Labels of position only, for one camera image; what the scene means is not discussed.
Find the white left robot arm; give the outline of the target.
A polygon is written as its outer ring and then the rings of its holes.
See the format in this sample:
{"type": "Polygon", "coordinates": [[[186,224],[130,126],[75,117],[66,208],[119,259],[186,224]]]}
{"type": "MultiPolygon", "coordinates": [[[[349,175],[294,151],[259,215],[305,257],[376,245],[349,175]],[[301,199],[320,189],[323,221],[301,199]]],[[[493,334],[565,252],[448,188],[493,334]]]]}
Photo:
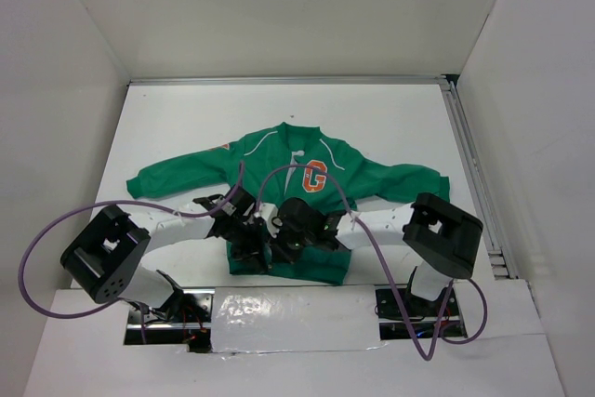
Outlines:
{"type": "Polygon", "coordinates": [[[144,267],[143,257],[169,245],[219,238],[234,245],[242,260],[265,267],[263,249],[276,232],[277,213],[276,205],[258,203],[241,187],[195,198],[179,210],[152,204],[147,213],[129,214],[110,204],[70,243],[60,264],[95,303],[121,299],[171,322],[182,314],[183,289],[165,272],[144,267]]]}

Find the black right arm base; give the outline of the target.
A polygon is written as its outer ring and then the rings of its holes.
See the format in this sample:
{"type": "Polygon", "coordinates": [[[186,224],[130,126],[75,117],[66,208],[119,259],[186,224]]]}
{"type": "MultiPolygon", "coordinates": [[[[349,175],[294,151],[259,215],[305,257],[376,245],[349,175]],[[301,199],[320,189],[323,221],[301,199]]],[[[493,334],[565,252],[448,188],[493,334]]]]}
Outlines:
{"type": "MultiPolygon", "coordinates": [[[[435,301],[427,301],[413,296],[410,285],[398,285],[397,290],[403,301],[410,322],[417,338],[430,339],[433,337],[435,322],[441,308],[446,290],[444,289],[435,301]]],[[[397,305],[392,290],[388,285],[379,286],[375,290],[375,314],[379,320],[379,335],[381,340],[409,339],[402,313],[397,305]]],[[[445,337],[466,337],[461,311],[459,309],[455,290],[452,290],[441,320],[441,328],[445,337]]]]}

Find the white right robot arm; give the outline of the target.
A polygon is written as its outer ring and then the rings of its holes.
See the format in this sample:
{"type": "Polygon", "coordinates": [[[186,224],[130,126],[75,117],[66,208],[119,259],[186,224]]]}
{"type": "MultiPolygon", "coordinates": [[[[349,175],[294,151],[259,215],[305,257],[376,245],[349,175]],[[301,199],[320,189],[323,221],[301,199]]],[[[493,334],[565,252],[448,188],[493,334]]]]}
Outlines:
{"type": "Polygon", "coordinates": [[[416,315],[435,308],[451,281],[472,277],[483,233],[480,220],[426,192],[390,209],[329,214],[291,198],[263,216],[271,250],[283,261],[298,260],[308,248],[343,254],[371,245],[408,245],[422,259],[405,294],[416,315]]]}

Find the green zip jacket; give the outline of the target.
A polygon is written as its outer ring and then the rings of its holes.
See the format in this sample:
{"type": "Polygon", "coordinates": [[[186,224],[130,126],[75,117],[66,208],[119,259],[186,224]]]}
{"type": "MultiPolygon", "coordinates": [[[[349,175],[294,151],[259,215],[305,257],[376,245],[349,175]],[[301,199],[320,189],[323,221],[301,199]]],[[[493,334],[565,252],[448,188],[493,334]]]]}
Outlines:
{"type": "Polygon", "coordinates": [[[430,167],[382,165],[318,127],[288,123],[143,167],[126,189],[135,199],[159,199],[236,182],[265,203],[299,198],[324,214],[372,197],[400,204],[422,192],[450,198],[450,179],[430,167]]]}

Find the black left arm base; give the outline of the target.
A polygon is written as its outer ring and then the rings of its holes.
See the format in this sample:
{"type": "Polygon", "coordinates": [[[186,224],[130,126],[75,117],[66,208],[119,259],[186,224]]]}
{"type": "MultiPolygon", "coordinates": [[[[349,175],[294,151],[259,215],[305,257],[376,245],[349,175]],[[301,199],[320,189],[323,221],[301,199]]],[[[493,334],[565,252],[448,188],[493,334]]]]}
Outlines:
{"type": "Polygon", "coordinates": [[[180,303],[169,311],[131,303],[124,345],[180,346],[189,352],[210,353],[214,297],[214,288],[187,288],[180,303]]]}

